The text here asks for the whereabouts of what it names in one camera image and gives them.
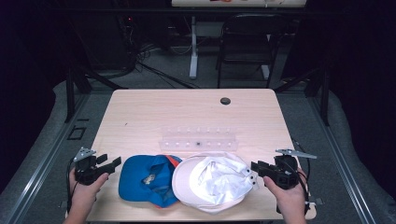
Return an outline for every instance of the white cap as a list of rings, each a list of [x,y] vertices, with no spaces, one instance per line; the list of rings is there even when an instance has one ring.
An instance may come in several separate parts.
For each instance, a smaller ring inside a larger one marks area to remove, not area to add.
[[[234,154],[210,151],[181,162],[174,171],[172,188],[182,203],[216,214],[257,189],[256,178],[257,174]]]

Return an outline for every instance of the crumpled white fabric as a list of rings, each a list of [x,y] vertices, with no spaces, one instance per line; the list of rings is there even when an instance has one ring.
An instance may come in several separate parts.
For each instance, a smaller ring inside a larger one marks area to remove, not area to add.
[[[256,177],[244,163],[225,157],[206,157],[191,171],[190,187],[201,199],[222,204],[245,196],[253,188]]]

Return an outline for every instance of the chair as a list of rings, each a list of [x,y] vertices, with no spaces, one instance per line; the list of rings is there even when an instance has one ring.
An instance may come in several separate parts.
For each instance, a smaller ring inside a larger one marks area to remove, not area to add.
[[[288,24],[280,15],[252,13],[238,14],[224,22],[216,64],[218,88],[223,63],[257,64],[260,68],[261,65],[268,65],[266,88],[269,88],[278,45]]]

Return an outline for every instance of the blue cap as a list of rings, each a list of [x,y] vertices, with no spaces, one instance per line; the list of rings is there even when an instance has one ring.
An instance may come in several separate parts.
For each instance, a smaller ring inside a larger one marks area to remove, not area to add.
[[[167,155],[132,156],[122,166],[119,195],[132,202],[151,202],[167,207],[177,202],[172,176],[181,159]]]

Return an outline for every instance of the hat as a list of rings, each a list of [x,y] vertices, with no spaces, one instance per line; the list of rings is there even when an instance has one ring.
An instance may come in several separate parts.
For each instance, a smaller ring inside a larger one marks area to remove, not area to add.
[[[151,202],[160,207],[175,203],[172,191],[172,175],[181,162],[176,156],[137,155],[122,166],[119,195],[132,202]]]
[[[230,208],[257,189],[257,174],[234,154],[204,152],[180,163],[172,178],[176,197],[210,214]]]

